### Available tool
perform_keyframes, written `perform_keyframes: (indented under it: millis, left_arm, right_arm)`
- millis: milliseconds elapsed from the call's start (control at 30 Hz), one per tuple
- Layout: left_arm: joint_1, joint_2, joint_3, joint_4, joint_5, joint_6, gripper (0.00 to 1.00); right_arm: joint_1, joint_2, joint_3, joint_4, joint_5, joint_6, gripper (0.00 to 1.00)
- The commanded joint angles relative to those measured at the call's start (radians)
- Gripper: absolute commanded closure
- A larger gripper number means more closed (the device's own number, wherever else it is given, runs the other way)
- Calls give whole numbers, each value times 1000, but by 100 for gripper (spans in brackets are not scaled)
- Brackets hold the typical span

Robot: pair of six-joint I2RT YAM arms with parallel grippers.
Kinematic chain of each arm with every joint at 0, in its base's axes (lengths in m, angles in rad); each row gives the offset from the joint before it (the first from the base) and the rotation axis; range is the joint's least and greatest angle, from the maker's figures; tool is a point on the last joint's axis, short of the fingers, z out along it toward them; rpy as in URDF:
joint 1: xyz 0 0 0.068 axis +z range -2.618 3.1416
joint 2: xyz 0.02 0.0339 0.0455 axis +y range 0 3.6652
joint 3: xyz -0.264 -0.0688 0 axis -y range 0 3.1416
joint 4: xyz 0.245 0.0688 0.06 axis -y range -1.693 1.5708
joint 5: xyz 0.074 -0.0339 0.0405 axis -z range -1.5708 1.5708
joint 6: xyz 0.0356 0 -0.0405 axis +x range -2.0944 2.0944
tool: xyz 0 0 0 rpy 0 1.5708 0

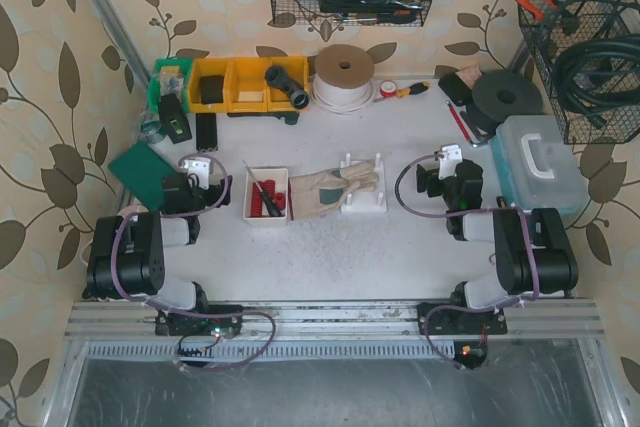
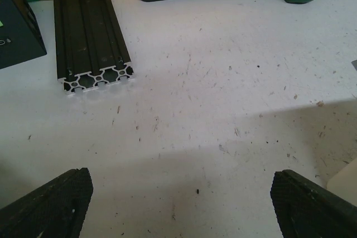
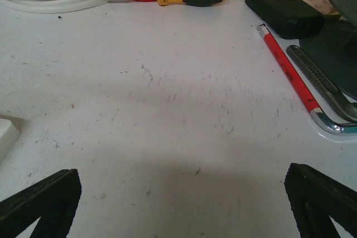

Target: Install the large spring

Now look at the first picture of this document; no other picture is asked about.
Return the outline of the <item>medium red spring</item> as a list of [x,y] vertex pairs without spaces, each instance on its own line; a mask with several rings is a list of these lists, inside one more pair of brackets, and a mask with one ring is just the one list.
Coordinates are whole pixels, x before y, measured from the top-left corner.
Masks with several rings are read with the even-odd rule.
[[263,189],[266,191],[267,195],[271,198],[275,198],[276,193],[276,182],[273,179],[268,179],[262,182]]

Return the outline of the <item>beige work glove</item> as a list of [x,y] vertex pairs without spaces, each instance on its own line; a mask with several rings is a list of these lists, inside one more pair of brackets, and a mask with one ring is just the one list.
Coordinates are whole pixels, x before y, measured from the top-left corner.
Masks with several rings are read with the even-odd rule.
[[337,211],[349,194],[373,192],[378,182],[373,161],[291,177],[288,199],[291,219],[309,220]]

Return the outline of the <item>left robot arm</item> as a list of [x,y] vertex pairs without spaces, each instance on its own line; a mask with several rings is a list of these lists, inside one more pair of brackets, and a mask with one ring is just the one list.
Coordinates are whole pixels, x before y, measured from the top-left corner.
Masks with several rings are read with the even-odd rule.
[[128,300],[166,314],[210,318],[203,288],[168,273],[164,250],[195,244],[200,216],[229,203],[233,177],[222,170],[218,185],[209,182],[213,167],[221,165],[208,154],[186,155],[179,161],[182,170],[165,178],[161,209],[99,219],[82,297]]

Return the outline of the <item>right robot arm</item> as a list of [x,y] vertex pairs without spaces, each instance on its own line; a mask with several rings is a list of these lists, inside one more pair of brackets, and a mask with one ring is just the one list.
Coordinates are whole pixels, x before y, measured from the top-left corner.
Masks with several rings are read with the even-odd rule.
[[[415,159],[394,183],[395,198],[407,212],[444,220],[448,234],[457,241],[493,245],[495,272],[462,282],[449,303],[432,308],[430,313],[496,313],[572,290],[578,267],[559,212],[554,208],[525,211],[518,206],[484,208],[484,170],[456,154],[458,148],[447,146]],[[430,198],[441,198],[445,212],[420,212],[405,203],[400,186],[411,169],[416,170],[417,190]]]

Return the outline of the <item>long red spring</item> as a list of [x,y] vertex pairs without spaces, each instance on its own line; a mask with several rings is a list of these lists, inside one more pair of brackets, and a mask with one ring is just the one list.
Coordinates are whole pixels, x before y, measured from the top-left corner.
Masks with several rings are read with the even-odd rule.
[[250,201],[250,217],[261,218],[263,216],[263,199],[260,188],[262,184],[260,182],[254,182],[252,184],[251,201]]

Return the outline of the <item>short red spring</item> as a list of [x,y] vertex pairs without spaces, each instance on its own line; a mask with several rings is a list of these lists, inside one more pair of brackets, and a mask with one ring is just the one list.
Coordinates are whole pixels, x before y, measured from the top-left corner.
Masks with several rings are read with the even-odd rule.
[[286,195],[283,192],[276,192],[274,194],[274,203],[280,211],[283,211],[286,208]]

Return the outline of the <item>cream plastic tray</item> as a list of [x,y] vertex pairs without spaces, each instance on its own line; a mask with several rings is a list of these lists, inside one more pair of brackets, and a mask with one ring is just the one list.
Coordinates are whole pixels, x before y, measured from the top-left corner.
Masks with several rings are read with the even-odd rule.
[[289,218],[289,171],[284,167],[250,167],[243,206],[253,227],[284,227]]

